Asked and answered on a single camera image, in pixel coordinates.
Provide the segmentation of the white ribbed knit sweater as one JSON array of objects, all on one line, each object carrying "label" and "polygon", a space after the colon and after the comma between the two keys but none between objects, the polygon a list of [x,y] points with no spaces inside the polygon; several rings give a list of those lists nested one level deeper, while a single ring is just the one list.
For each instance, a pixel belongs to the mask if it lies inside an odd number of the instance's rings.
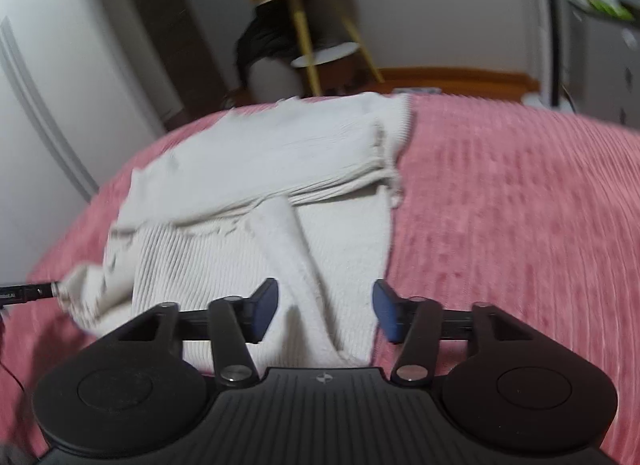
[{"label": "white ribbed knit sweater", "polygon": [[61,307],[103,336],[160,303],[201,310],[271,277],[259,370],[368,364],[411,122],[407,96],[374,92],[224,114],[132,173],[102,263],[63,280]]}]

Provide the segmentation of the white wardrobe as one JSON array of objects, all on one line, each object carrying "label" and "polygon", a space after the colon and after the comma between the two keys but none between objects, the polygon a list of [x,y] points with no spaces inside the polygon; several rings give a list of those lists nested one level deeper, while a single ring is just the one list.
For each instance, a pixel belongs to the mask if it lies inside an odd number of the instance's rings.
[{"label": "white wardrobe", "polygon": [[100,0],[1,0],[1,280],[162,133]]}]

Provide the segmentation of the white round pouf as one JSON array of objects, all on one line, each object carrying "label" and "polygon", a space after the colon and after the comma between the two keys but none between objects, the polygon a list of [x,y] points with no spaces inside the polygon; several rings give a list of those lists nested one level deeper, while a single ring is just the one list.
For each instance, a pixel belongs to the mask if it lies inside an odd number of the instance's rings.
[{"label": "white round pouf", "polygon": [[248,71],[248,89],[256,103],[273,103],[303,97],[304,86],[297,72],[280,59],[262,58]]}]

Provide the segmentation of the yellow legged side table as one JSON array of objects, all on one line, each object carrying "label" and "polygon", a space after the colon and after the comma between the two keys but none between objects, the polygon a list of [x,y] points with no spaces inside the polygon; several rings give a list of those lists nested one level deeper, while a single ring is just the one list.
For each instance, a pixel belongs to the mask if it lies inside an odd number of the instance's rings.
[{"label": "yellow legged side table", "polygon": [[373,79],[385,78],[364,43],[357,25],[352,0],[250,0],[256,10],[285,2],[295,30],[302,61],[292,64],[305,72],[311,95],[323,95],[320,66],[340,62],[352,55],[361,57]]}]

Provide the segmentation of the black garment on pouf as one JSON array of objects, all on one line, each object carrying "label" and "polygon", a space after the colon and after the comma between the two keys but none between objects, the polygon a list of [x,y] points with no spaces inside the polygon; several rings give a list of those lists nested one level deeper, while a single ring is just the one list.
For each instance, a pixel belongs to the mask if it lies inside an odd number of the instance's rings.
[{"label": "black garment on pouf", "polygon": [[[319,73],[319,81],[324,88],[337,90],[352,87],[359,75],[360,62],[354,54],[322,61],[320,57],[330,54],[337,47],[346,46],[358,51],[356,40],[348,32],[340,32],[337,25],[341,18],[332,6],[337,2],[349,19],[356,19],[355,0],[301,0],[306,12],[307,29],[311,46],[314,48],[314,62]],[[250,74],[254,65],[262,60],[276,60],[285,63],[293,70],[302,72],[306,55],[300,49],[296,25],[291,14],[288,0],[274,0],[255,8],[254,18],[247,25],[241,37],[235,43],[235,69],[241,87],[250,87]]]}]

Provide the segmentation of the grey drawer cabinet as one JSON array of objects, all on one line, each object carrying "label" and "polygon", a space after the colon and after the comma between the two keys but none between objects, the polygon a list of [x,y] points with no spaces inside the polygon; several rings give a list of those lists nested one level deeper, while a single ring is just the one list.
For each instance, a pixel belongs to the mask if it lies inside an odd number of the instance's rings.
[{"label": "grey drawer cabinet", "polygon": [[575,109],[639,127],[639,25],[568,5],[567,90]]}]

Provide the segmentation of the white tower fan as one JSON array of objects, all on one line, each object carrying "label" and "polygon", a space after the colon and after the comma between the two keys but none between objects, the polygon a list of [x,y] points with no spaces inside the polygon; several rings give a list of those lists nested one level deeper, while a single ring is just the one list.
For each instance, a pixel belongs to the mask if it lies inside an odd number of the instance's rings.
[{"label": "white tower fan", "polygon": [[535,0],[537,8],[538,90],[522,98],[524,106],[574,113],[562,83],[562,37],[558,0]]}]

